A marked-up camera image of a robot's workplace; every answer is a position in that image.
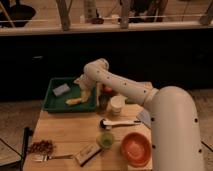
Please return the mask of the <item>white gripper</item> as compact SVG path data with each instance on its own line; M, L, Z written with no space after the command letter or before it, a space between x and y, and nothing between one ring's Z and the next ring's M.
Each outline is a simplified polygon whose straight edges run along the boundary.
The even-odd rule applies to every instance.
M85 75L82 74L80 77L74 80L75 84L78 84L81 91L81 99L83 102L87 102L90 95L91 89L93 88L93 82Z

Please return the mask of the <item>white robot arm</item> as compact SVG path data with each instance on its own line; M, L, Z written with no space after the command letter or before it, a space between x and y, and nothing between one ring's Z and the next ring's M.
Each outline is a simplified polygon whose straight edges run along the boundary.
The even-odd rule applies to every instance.
M190 94L176 86L149 88L108 69L104 58L89 62L77 84L82 90L105 84L151 114L153 171L205 171L198 114Z

